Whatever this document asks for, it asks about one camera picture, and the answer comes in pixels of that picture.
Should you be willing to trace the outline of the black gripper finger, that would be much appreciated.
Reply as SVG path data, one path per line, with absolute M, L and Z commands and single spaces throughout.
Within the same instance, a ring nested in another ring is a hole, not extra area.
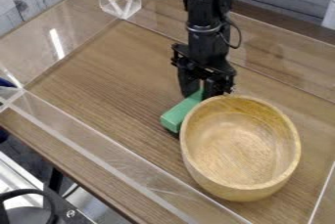
M 209 77 L 204 81 L 202 99 L 225 93 L 225 81 L 221 77 Z
M 189 97 L 200 88 L 198 77 L 185 68 L 178 68 L 178 81 L 184 97 Z

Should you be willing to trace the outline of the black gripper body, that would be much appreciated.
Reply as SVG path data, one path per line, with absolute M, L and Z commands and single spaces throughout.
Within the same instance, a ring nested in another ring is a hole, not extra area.
M 225 93 L 233 90 L 237 74 L 227 60 L 229 43 L 231 26 L 223 25 L 215 29 L 189 27 L 189 43 L 176 43 L 172 46 L 172 65 L 177 69 L 189 69 L 198 77 L 198 81 L 205 81 L 209 77 L 221 77 L 225 81 Z

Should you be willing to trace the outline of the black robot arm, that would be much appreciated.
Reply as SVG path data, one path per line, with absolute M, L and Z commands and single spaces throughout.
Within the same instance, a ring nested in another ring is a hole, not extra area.
M 232 0 L 184 0 L 188 11 L 186 44 L 172 45 L 172 65 L 178 69 L 181 92 L 188 98 L 201 89 L 201 98 L 231 94 L 237 72 L 228 62 L 231 27 L 241 31 L 229 18 Z

